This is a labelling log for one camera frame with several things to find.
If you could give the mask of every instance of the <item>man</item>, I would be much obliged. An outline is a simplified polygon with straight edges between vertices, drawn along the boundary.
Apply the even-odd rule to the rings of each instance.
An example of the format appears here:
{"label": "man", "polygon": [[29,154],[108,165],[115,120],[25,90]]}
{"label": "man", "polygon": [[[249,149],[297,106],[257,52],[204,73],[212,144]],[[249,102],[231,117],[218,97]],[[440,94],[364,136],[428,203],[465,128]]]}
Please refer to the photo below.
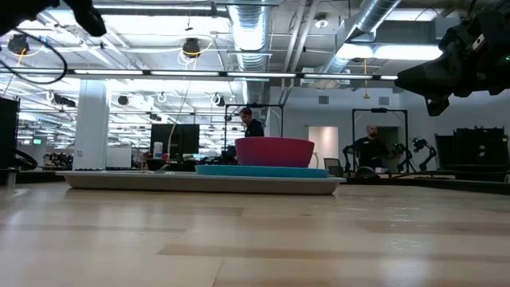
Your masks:
{"label": "man", "polygon": [[243,124],[246,125],[245,137],[250,136],[264,136],[264,129],[262,123],[253,118],[252,110],[243,108],[239,113]]}
{"label": "man", "polygon": [[383,157],[393,159],[383,142],[377,139],[378,129],[371,125],[367,127],[367,136],[355,141],[356,151],[359,153],[360,167],[383,167]]}

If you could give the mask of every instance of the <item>doorway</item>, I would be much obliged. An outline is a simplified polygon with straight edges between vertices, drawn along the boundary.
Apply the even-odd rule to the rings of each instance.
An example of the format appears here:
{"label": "doorway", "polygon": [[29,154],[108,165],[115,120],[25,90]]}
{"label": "doorway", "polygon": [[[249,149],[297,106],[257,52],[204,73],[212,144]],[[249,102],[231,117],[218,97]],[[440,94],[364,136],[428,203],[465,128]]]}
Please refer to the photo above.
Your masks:
{"label": "doorway", "polygon": [[308,127],[308,140],[315,144],[313,152],[319,158],[317,162],[312,157],[310,168],[324,168],[324,159],[339,158],[338,127]]}

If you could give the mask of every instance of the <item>wooden floor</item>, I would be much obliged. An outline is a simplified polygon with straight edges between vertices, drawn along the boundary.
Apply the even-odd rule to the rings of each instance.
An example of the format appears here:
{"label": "wooden floor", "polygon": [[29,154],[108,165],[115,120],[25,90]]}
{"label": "wooden floor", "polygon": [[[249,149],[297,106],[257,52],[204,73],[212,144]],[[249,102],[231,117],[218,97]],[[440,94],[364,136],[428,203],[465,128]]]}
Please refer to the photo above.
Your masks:
{"label": "wooden floor", "polygon": [[510,197],[0,191],[0,286],[510,286]]}

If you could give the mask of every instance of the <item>chair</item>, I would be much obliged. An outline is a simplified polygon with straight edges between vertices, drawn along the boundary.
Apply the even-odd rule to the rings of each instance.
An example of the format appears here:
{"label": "chair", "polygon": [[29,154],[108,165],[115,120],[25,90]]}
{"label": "chair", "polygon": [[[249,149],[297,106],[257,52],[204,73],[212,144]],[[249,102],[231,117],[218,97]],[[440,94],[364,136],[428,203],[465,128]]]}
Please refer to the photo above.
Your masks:
{"label": "chair", "polygon": [[324,159],[324,168],[329,170],[330,175],[343,177],[343,168],[339,159]]}

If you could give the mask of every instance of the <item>white pillar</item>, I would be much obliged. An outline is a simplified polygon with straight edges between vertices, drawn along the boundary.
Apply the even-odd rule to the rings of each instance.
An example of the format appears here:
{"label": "white pillar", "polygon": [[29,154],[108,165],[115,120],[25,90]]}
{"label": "white pillar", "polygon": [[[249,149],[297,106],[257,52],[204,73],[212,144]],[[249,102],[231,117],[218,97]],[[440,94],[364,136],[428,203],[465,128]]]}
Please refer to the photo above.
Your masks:
{"label": "white pillar", "polygon": [[106,81],[81,80],[73,170],[106,168],[109,113]]}

